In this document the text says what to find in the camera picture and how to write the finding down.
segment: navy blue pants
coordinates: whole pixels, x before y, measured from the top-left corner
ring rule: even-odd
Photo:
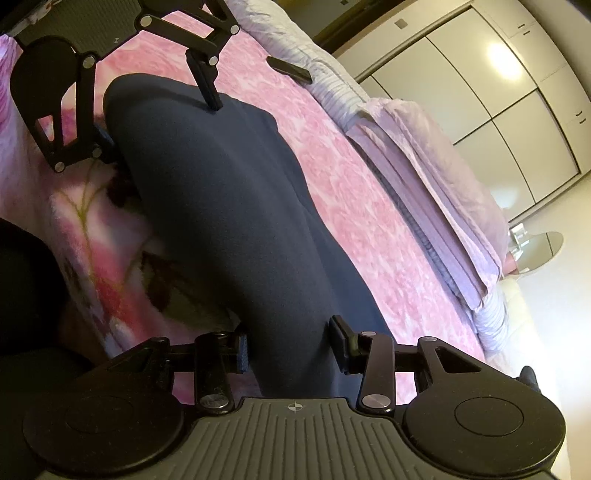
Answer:
[[[245,324],[263,395],[356,398],[361,379],[338,371],[327,322],[386,323],[273,116],[222,101],[213,112],[197,87],[128,75],[105,95],[106,123],[170,254]]]

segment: floor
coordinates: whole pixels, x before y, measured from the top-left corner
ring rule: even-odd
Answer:
[[[556,361],[572,477],[591,478],[591,176],[524,223],[564,235],[558,256],[519,285]]]

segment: flower pattern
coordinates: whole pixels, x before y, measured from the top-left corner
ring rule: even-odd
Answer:
[[[200,35],[208,28],[179,13],[168,18]],[[110,355],[152,336],[191,342],[214,327],[231,328],[225,312],[204,306],[167,259],[125,172],[88,159],[55,174],[46,165],[9,96],[18,47],[0,38],[0,215],[49,244],[72,296]],[[267,53],[241,31],[220,55],[216,87],[271,113],[295,152],[328,229],[367,282],[400,343],[433,335],[479,359],[468,321],[439,282],[409,227],[343,132],[302,87],[272,69]],[[140,33],[97,66],[95,112],[123,74],[159,74],[194,84],[184,47]],[[66,138],[74,138],[74,89],[64,97]],[[256,392],[245,377],[237,394]],[[400,378],[398,401],[414,395]],[[179,375],[175,394],[192,402],[191,378]]]

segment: ribbed rubber mat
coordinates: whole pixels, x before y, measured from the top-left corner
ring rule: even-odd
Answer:
[[[101,57],[136,34],[137,0],[63,0],[17,37],[25,45],[47,35],[67,39],[78,53]]]
[[[197,422],[168,458],[125,480],[452,480],[425,463],[385,419],[346,400],[246,399]],[[549,480],[536,474],[531,480]],[[61,480],[45,473],[38,480]]]

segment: wardrobe door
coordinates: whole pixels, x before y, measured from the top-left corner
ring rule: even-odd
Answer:
[[[538,23],[513,37],[510,42],[519,52],[527,71],[540,83],[566,65],[558,47]]]
[[[560,127],[536,91],[495,118],[536,202],[579,171]]]
[[[476,178],[490,189],[507,220],[533,206],[534,198],[527,183],[493,122],[456,144],[456,149]]]
[[[515,54],[474,9],[427,38],[462,75],[491,116],[536,88]]]
[[[558,121],[564,126],[591,106],[589,97],[569,65],[565,65],[542,83],[540,90]]]
[[[456,69],[426,38],[394,57],[373,77],[390,97],[419,103],[453,143],[491,118]]]
[[[367,77],[360,85],[371,98],[389,98],[388,94],[372,76]]]
[[[489,14],[509,38],[527,30],[535,22],[535,18],[519,0],[476,0],[474,7]]]
[[[591,106],[566,125],[564,134],[581,173],[587,173],[591,170]]]

